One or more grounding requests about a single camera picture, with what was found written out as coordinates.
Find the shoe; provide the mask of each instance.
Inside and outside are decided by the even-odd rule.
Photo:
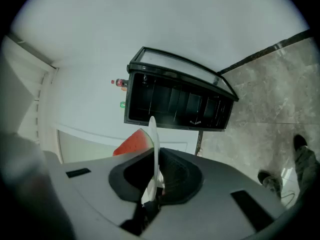
[[[258,180],[261,184],[263,184],[262,182],[264,182],[264,179],[269,176],[271,176],[269,172],[267,172],[266,170],[260,170],[258,173]]]
[[[307,142],[304,137],[302,137],[300,134],[297,134],[293,137],[293,146],[294,150],[297,151],[300,147],[306,146]]]

